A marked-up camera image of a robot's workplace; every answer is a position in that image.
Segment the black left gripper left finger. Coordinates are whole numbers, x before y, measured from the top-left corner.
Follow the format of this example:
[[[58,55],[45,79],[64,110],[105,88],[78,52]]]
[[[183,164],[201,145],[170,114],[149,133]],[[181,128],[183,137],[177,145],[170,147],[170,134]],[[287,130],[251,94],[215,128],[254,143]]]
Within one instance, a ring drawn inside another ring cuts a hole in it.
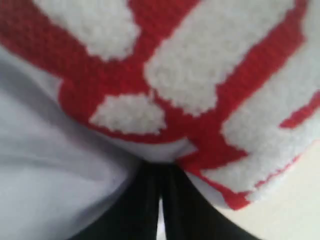
[[[144,163],[115,204],[71,239],[155,240],[162,173],[162,166]]]

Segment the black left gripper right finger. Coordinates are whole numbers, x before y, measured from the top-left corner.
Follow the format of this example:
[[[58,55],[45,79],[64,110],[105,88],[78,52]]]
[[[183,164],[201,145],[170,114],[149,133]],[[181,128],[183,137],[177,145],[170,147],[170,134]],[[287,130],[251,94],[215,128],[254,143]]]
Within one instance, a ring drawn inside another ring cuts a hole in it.
[[[212,207],[177,166],[161,167],[168,240],[250,240],[252,235]]]

